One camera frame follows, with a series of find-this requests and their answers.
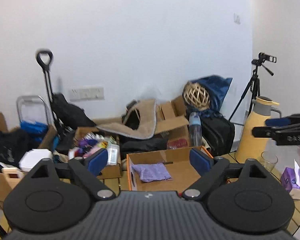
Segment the blue water bottle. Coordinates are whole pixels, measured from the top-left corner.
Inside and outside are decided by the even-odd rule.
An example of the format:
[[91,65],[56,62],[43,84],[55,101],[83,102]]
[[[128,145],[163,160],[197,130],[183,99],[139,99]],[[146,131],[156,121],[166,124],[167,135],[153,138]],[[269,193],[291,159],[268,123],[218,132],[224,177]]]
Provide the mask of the blue water bottle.
[[192,112],[189,117],[190,146],[197,147],[202,144],[202,126],[197,112]]

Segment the white wall socket strip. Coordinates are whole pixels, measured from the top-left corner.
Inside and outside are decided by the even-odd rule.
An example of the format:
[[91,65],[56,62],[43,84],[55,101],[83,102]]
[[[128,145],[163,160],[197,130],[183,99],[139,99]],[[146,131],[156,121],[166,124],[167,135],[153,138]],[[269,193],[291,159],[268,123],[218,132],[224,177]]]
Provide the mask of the white wall socket strip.
[[103,87],[70,88],[70,101],[104,100]]

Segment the white plastic container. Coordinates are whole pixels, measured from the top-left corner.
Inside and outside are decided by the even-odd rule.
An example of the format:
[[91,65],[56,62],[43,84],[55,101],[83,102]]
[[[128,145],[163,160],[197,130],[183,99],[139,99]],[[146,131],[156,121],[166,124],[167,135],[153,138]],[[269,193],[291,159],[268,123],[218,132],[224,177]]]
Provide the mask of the white plastic container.
[[19,161],[19,168],[23,172],[29,172],[42,159],[52,159],[52,152],[48,149],[32,149],[26,152]]

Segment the purple knitted cloth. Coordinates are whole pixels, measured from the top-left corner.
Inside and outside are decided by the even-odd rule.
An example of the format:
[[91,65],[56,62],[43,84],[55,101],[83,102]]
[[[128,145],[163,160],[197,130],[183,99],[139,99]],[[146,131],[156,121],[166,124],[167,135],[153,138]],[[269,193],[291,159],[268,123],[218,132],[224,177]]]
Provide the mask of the purple knitted cloth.
[[172,179],[163,163],[134,164],[132,165],[132,168],[139,175],[140,180],[144,183]]

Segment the purple tissue box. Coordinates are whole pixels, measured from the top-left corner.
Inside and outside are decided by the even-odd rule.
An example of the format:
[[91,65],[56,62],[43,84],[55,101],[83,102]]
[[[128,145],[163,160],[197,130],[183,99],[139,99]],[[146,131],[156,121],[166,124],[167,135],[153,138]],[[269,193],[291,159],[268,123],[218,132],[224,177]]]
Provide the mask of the purple tissue box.
[[294,200],[300,200],[300,166],[294,160],[294,167],[286,167],[280,178],[281,185]]

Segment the small brown cardboard box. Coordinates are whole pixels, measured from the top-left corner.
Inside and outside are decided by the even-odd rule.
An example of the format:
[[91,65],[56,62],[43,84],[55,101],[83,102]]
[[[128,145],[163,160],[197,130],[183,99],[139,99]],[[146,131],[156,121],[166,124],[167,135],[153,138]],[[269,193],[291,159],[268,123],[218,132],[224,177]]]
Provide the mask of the small brown cardboard box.
[[[78,127],[76,129],[74,143],[76,146],[79,145],[79,141],[83,139],[88,133],[98,133],[99,130],[96,127]],[[110,160],[112,154],[110,150],[102,148],[102,154],[100,157],[97,157],[96,160],[93,160],[92,163],[88,165],[88,170],[97,176],[98,179],[117,179],[121,178],[121,158],[117,154],[115,157],[115,163],[109,163],[106,161]]]

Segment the black clothes pile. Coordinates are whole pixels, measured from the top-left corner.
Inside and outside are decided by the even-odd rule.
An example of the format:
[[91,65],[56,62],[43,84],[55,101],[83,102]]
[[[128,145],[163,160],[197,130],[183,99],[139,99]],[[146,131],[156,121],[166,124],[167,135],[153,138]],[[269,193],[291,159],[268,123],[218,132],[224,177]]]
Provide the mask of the black clothes pile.
[[0,163],[19,168],[19,162],[24,154],[39,145],[39,141],[22,129],[0,133]]

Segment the black suitcase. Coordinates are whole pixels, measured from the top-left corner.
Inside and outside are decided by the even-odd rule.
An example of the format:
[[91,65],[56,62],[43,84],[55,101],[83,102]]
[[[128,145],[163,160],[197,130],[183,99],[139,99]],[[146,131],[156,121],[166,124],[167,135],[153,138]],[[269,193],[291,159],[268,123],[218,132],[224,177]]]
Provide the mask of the black suitcase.
[[213,157],[230,153],[235,126],[224,117],[203,118],[201,120],[202,136],[211,148]]

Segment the large open cardboard box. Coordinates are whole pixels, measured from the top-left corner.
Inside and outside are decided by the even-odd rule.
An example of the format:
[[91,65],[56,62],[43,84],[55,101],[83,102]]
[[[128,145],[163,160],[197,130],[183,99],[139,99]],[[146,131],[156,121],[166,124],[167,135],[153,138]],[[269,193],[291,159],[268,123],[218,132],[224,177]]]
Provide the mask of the large open cardboard box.
[[[183,99],[179,96],[172,101],[168,101],[160,105],[156,102],[155,112],[157,123],[153,137],[162,137],[167,139],[168,149],[189,147],[189,121],[186,119],[185,116],[185,105]],[[112,119],[95,119],[94,122],[96,125],[107,124],[112,122],[121,123],[124,117],[126,116],[126,113],[121,117]],[[132,121],[128,123],[128,126],[136,129],[138,125],[139,122],[136,121],[136,114],[134,114],[132,117]]]

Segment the black trolley bag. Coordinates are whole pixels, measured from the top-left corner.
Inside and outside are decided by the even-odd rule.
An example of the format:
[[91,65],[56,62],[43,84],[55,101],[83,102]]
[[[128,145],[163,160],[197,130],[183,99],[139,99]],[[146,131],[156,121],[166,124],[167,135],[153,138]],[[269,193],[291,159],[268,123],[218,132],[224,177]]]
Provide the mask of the black trolley bag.
[[83,109],[68,103],[61,93],[52,96],[52,111],[66,127],[76,130],[78,127],[94,127],[96,124],[89,119]]

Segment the woven rattan ball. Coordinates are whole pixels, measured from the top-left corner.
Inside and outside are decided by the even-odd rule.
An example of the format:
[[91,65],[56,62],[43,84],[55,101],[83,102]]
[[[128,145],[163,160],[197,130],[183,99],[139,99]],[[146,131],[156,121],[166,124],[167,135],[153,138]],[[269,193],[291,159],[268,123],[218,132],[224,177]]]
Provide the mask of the woven rattan ball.
[[199,111],[204,111],[210,108],[210,94],[198,82],[188,82],[183,90],[183,99],[192,107]]

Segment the metal folding stool frame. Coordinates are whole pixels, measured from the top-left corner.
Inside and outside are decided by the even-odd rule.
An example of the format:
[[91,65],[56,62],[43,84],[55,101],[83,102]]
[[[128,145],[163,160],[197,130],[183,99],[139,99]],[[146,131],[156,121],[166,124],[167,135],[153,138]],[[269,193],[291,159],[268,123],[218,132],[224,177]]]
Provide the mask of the metal folding stool frame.
[[51,124],[49,108],[43,97],[39,95],[22,95],[16,99],[19,122]]

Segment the clear drinking glass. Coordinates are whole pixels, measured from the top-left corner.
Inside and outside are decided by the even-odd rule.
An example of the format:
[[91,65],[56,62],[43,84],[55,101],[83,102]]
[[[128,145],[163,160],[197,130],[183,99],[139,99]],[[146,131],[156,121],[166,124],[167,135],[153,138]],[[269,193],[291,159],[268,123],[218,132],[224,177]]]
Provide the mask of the clear drinking glass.
[[261,153],[261,164],[264,166],[264,168],[271,172],[275,165],[278,162],[277,156],[269,151],[264,151]]

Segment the wooden block clock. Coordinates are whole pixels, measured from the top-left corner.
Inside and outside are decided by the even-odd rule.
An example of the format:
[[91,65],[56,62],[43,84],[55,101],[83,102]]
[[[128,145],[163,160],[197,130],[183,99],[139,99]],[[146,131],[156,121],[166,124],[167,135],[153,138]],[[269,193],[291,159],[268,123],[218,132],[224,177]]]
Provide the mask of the wooden block clock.
[[3,167],[1,171],[2,174],[5,176],[6,180],[22,179],[24,177],[23,172],[16,167]]

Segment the yellow thermos jug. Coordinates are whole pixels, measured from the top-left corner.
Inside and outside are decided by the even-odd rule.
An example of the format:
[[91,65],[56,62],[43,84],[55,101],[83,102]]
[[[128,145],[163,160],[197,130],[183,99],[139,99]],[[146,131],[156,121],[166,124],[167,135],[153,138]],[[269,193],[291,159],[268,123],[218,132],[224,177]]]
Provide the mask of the yellow thermos jug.
[[241,140],[235,153],[238,163],[245,163],[247,159],[259,160],[265,150],[269,135],[267,135],[266,120],[271,118],[271,113],[282,113],[275,108],[279,103],[265,96],[257,96],[253,100],[253,110],[248,115],[244,124]]

